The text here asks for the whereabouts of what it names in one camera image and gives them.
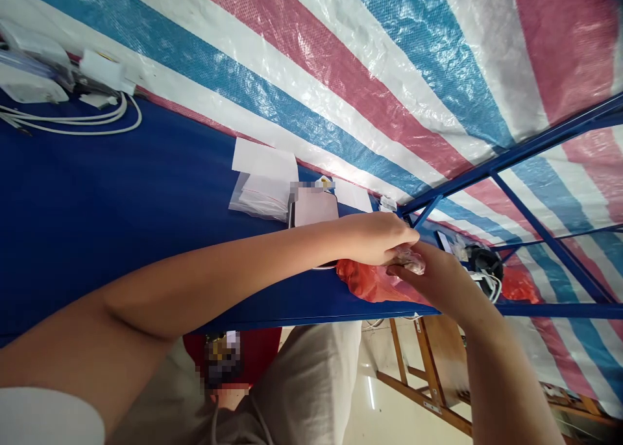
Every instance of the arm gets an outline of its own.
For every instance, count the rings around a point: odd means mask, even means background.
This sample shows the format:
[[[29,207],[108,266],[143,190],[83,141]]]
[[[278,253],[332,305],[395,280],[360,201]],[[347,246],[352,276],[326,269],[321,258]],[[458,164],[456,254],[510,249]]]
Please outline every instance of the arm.
[[[174,341],[243,299],[339,258],[381,264],[416,231],[393,213],[350,215],[187,252],[82,297],[0,350],[0,387],[66,392],[109,436]]]
[[[502,315],[453,255],[425,243],[413,249],[426,262],[422,276],[402,267],[389,271],[465,332],[474,443],[562,445],[534,370]]]

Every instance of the white sleeve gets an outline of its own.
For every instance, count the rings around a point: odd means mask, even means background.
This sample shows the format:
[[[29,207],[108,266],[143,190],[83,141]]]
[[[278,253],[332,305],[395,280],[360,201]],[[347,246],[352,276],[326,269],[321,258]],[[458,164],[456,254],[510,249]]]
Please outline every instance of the white sleeve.
[[[103,445],[104,422],[89,403],[54,390],[0,389],[0,444]]]

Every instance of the hand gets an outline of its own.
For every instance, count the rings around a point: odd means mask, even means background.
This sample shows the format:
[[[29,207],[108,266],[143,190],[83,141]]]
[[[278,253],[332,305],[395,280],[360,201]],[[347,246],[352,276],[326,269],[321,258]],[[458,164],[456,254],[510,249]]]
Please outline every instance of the hand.
[[[420,233],[411,229],[394,213],[358,213],[333,222],[342,236],[342,258],[368,265],[383,265],[396,255],[392,248],[416,243]]]
[[[411,284],[436,309],[452,317],[464,330],[477,326],[493,304],[472,280],[457,258],[435,246],[419,242],[412,246],[424,258],[426,268],[419,276],[392,265],[387,273]]]

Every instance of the person's left hand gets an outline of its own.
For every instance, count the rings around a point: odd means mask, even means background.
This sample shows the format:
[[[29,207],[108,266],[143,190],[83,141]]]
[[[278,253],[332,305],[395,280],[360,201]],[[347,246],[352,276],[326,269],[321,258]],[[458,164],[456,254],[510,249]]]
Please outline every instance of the person's left hand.
[[[420,239],[420,233],[409,228],[394,213],[357,213],[334,223],[336,232],[343,237],[342,258],[368,265],[388,263],[396,256],[392,250],[394,247],[404,243],[415,244]]]

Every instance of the beige pants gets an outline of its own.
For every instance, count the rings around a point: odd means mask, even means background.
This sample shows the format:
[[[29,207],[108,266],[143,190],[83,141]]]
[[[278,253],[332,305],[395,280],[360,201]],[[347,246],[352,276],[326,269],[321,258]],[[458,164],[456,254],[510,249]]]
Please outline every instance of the beige pants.
[[[180,340],[110,445],[341,444],[357,373],[361,322],[296,327],[236,411],[205,398]]]

